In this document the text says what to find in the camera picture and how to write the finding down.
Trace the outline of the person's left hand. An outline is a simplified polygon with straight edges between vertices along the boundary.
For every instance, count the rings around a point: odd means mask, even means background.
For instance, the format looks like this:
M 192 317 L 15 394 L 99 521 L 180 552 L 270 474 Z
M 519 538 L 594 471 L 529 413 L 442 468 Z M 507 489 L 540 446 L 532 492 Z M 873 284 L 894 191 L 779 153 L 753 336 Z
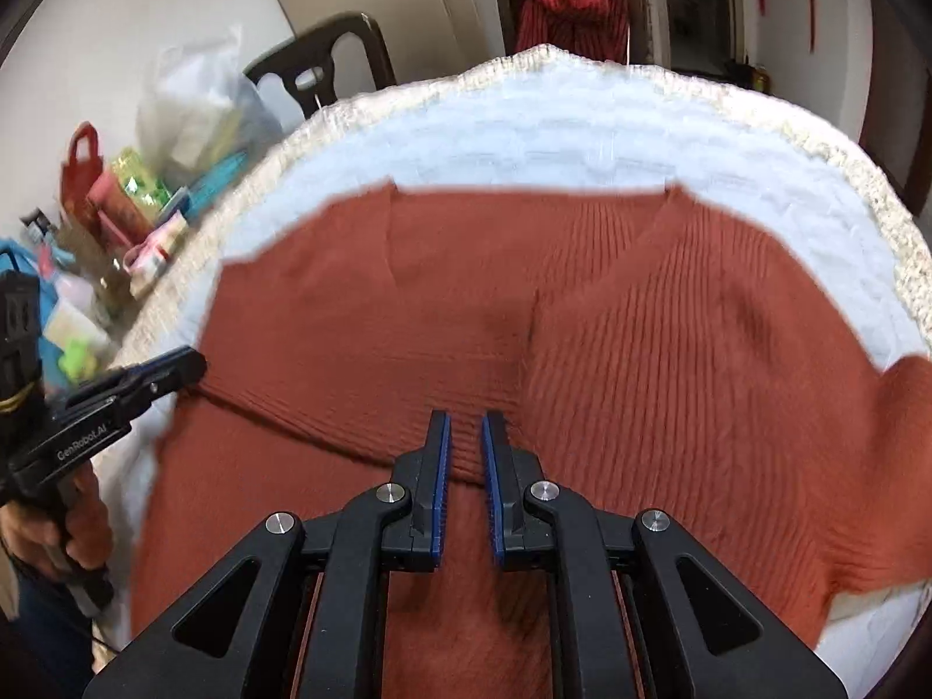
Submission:
M 106 565 L 114 550 L 109 510 L 91 463 L 74 472 L 73 486 L 76 500 L 61 523 L 38 508 L 17 502 L 2 508 L 2 539 L 9 554 L 56 583 L 62 581 L 63 571 L 49 550 L 66 550 L 71 560 L 89 571 Z

